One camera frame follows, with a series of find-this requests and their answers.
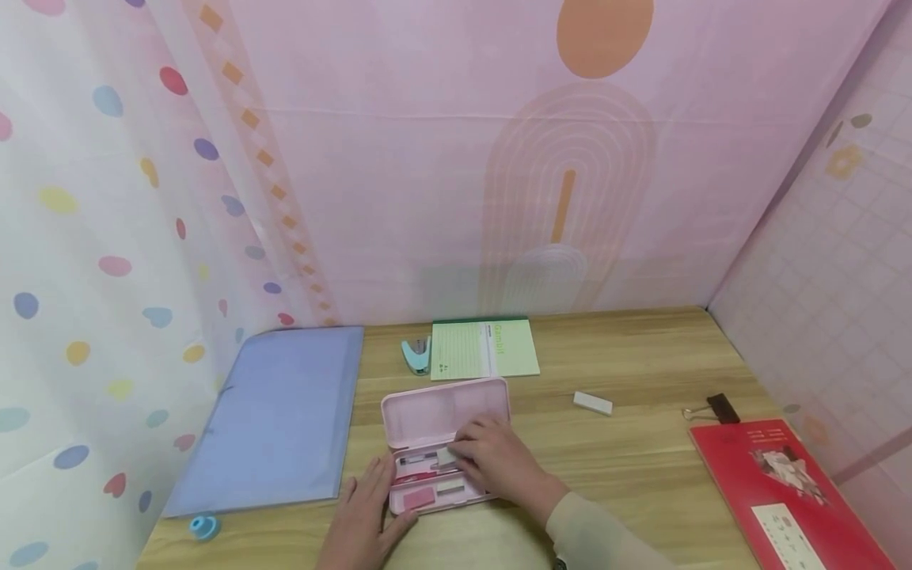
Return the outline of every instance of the pink eraser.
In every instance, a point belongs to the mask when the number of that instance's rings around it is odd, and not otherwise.
[[[402,504],[406,511],[414,511],[435,502],[437,502],[437,496],[434,494],[433,487],[425,487],[402,497]]]

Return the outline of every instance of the mint green stapler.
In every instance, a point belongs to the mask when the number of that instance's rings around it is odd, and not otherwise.
[[[427,340],[402,341],[402,356],[409,365],[412,374],[426,376],[430,374],[430,337]]]

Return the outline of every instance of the pink wall panel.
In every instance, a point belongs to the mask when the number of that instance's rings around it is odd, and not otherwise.
[[[912,16],[710,310],[888,552],[912,567]]]

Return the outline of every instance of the wrist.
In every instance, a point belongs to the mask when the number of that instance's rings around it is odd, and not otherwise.
[[[346,562],[317,560],[314,570],[355,570],[355,568],[352,564],[347,564]]]
[[[545,528],[554,508],[568,493],[570,488],[564,482],[551,473],[543,472],[538,481],[529,486],[528,492],[517,504]]]

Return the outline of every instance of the light blue plastic folder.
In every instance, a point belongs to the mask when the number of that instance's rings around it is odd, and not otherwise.
[[[363,339],[360,326],[248,339],[164,516],[336,497]]]

